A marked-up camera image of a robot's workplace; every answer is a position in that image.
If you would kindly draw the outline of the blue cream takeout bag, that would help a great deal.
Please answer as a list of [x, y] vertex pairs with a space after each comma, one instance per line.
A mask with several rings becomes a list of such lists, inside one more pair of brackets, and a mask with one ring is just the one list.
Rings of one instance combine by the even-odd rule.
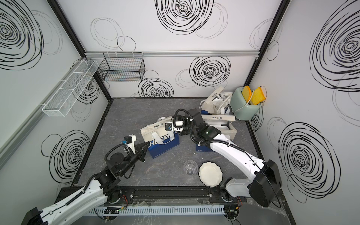
[[145, 142], [149, 142], [148, 151], [152, 158], [156, 158], [180, 144], [179, 134], [169, 128], [172, 117], [161, 117], [156, 123], [142, 128], [141, 135]]
[[218, 134], [223, 134], [227, 139], [233, 140], [237, 134], [237, 129], [232, 125], [232, 120], [225, 120], [219, 115], [196, 115], [193, 122], [193, 139], [197, 140], [197, 152], [213, 152], [210, 145], [200, 145], [199, 142], [206, 142], [214, 139]]
[[201, 114], [229, 115], [232, 92], [224, 92], [224, 87], [218, 87], [206, 100], [201, 101]]

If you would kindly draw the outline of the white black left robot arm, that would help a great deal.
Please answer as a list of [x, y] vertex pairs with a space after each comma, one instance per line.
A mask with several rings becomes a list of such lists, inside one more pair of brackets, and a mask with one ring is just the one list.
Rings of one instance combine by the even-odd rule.
[[120, 177], [124, 177], [137, 161], [145, 161], [149, 146], [149, 142], [137, 144], [133, 148], [125, 142], [116, 145], [104, 156], [106, 167], [92, 175], [85, 186], [42, 210], [36, 207], [31, 209], [25, 214], [22, 224], [70, 225], [90, 210], [105, 204], [112, 196], [119, 196]]

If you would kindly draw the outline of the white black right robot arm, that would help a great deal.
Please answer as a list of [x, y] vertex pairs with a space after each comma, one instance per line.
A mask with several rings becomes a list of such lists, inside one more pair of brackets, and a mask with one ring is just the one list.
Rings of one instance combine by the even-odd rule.
[[197, 109], [178, 109], [165, 122], [165, 130], [188, 133], [193, 143], [209, 147], [242, 170], [246, 179], [231, 179], [226, 183], [225, 192], [231, 197], [251, 197], [262, 207], [269, 207], [278, 199], [282, 187], [278, 165], [234, 144], [218, 128], [206, 124]]

